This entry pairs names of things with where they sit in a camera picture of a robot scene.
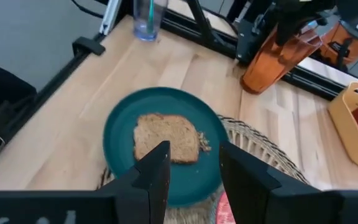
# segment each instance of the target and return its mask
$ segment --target orange container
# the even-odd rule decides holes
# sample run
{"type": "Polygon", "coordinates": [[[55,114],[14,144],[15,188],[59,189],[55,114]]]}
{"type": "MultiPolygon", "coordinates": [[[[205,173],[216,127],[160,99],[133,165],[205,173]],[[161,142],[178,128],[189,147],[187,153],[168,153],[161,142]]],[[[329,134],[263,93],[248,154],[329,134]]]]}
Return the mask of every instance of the orange container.
{"type": "Polygon", "coordinates": [[[276,35],[277,26],[242,76],[240,83],[245,91],[252,94],[262,93],[323,43],[313,29],[293,36],[282,47],[275,43],[276,35]]]}
{"type": "Polygon", "coordinates": [[[349,157],[358,165],[358,125],[352,111],[358,108],[358,83],[351,83],[328,105],[331,119],[349,157]]]}

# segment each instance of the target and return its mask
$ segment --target wooden table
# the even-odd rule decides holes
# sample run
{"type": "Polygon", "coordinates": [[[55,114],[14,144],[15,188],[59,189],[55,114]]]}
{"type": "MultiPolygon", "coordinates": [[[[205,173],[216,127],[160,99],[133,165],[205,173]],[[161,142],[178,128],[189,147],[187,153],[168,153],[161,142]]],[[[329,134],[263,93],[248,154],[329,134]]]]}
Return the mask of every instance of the wooden table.
{"type": "MultiPolygon", "coordinates": [[[[224,30],[222,24],[213,26],[224,30]]],[[[244,71],[231,59],[164,30],[156,42],[142,42],[132,34],[131,17],[102,44],[107,51],[90,55],[0,154],[0,190],[95,189],[106,166],[108,114],[120,99],[150,86],[187,91],[262,131],[317,188],[358,189],[358,166],[338,138],[326,100],[285,82],[250,95],[239,85],[244,71]]],[[[312,59],[302,66],[345,84],[355,80],[312,59]]]]}

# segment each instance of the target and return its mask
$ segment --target clear plastic cup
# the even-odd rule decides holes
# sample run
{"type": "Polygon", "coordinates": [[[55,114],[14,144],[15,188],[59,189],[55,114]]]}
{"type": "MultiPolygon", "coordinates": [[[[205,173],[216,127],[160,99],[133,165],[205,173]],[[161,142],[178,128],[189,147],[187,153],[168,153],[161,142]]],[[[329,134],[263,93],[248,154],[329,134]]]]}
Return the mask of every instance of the clear plastic cup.
{"type": "Polygon", "coordinates": [[[168,0],[134,0],[134,34],[141,40],[154,41],[160,30],[168,0]]]}

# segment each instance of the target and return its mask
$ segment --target yellow container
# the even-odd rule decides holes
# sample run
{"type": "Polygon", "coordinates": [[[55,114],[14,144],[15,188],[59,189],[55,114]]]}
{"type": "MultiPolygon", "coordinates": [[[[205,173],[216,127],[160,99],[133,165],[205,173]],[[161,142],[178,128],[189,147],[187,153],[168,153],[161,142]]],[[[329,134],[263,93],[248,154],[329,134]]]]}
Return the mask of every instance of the yellow container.
{"type": "Polygon", "coordinates": [[[349,157],[358,165],[358,125],[352,111],[358,108],[358,83],[351,83],[328,105],[331,119],[349,157]]]}

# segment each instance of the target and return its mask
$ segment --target black bracket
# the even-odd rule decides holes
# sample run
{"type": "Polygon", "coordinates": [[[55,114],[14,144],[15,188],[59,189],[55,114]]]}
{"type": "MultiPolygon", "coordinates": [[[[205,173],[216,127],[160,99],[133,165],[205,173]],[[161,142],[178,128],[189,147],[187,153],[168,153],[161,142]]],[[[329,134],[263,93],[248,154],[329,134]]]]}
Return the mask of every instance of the black bracket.
{"type": "Polygon", "coordinates": [[[98,43],[94,40],[88,39],[86,37],[79,37],[73,43],[74,55],[83,51],[83,52],[88,52],[88,53],[94,53],[97,56],[100,56],[103,54],[103,52],[105,50],[106,50],[106,48],[103,47],[100,43],[98,43]]]}

